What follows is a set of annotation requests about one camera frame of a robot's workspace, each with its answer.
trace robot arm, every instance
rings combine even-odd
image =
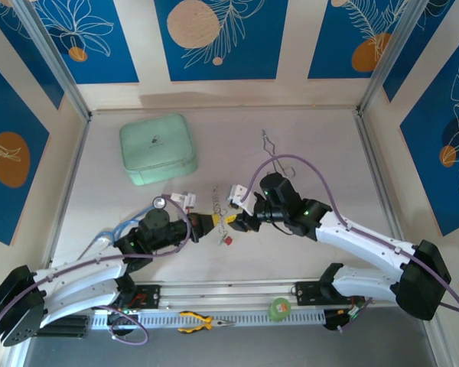
[[[260,187],[265,196],[255,193],[245,200],[245,187],[236,185],[232,188],[229,201],[244,209],[229,223],[233,229],[258,232],[263,222],[281,222],[294,235],[335,245],[380,270],[352,269],[332,264],[320,279],[323,296],[330,300],[342,296],[390,300],[414,317],[432,319],[445,289],[405,254],[420,259],[450,283],[451,276],[435,245],[427,241],[413,245],[391,239],[341,218],[347,224],[345,226],[328,205],[302,199],[291,182],[279,173],[265,176]],[[376,239],[392,246],[387,248]]]
[[[191,213],[188,219],[194,242],[214,228],[211,215]],[[157,250],[179,245],[186,237],[185,221],[170,222],[165,210],[153,209],[127,235],[95,255],[36,272],[27,265],[16,268],[0,285],[0,314],[31,290],[0,319],[3,346],[21,343],[47,324],[81,310],[109,304],[123,308],[136,291],[129,274],[152,262]]]

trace yellow handled pliers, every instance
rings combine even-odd
[[[178,331],[180,331],[183,334],[192,334],[195,333],[196,331],[201,331],[201,330],[211,330],[213,327],[218,327],[218,326],[233,326],[235,323],[228,321],[228,320],[215,320],[212,316],[202,316],[198,313],[192,312],[192,311],[182,311],[179,313],[180,316],[187,316],[187,317],[195,317],[196,319],[204,322],[202,325],[197,325],[196,327],[193,327],[191,329],[186,329],[186,328],[179,328]]]

